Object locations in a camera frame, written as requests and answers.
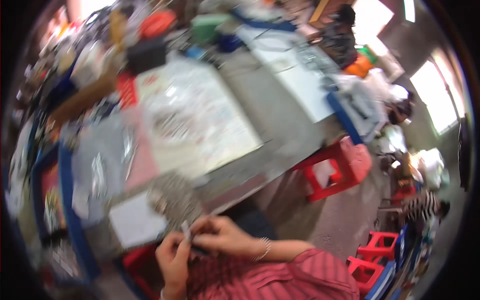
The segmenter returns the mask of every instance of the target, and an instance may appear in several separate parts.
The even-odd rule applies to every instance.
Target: window
[[[439,50],[434,51],[432,56],[436,56],[436,59],[427,61],[410,81],[427,106],[435,130],[442,134],[464,116],[465,110],[461,94],[453,84],[456,79],[438,53]]]
[[[393,12],[379,0],[357,0],[352,8],[356,14],[353,32],[359,45],[369,44],[393,17]]]
[[[82,0],[80,8],[80,19],[85,20],[88,16],[105,6],[112,5],[115,0]]]

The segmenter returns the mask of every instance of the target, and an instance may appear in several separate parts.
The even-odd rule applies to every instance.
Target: black box
[[[128,68],[134,74],[165,64],[166,45],[163,36],[138,41],[127,48]]]

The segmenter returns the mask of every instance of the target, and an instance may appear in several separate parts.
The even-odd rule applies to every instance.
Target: cloth
[[[346,265],[331,253],[311,248],[290,263],[204,258],[190,268],[188,299],[337,300],[359,299]]]
[[[401,113],[402,115],[406,115],[408,118],[410,118],[410,116],[413,113],[413,110],[412,110],[412,105],[410,104],[410,102],[407,99],[405,99],[401,102],[398,102],[395,105],[398,108],[399,113]],[[391,111],[388,114],[388,119],[390,120],[390,123],[392,123],[392,125],[398,125],[398,121],[396,119],[395,112]]]
[[[350,33],[339,33],[339,22],[333,21],[325,25],[320,32],[322,37],[321,45],[335,50],[338,55],[332,59],[341,69],[348,67],[357,60],[357,50],[355,49],[355,36]]]
[[[405,203],[406,221],[417,221],[422,218],[426,222],[435,215],[438,207],[439,203],[435,193],[423,189]]]

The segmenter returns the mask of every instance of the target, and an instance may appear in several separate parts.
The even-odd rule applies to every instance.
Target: black and white striped shirt
[[[404,211],[407,214],[407,221],[417,221],[420,218],[428,221],[435,215],[439,206],[437,196],[429,190],[421,190],[405,203]]]

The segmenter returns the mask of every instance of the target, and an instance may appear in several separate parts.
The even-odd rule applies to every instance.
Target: silver bangle
[[[160,291],[160,300],[167,300],[167,299],[165,299],[165,298],[163,297],[163,290],[164,290],[164,289],[165,289],[165,288],[163,288],[163,289]]]
[[[257,261],[261,260],[262,258],[264,258],[270,252],[270,249],[272,249],[272,242],[269,238],[261,238],[260,241],[262,241],[265,244],[266,250],[265,250],[265,253],[262,256],[252,257],[251,261],[253,261],[253,262],[257,262]]]

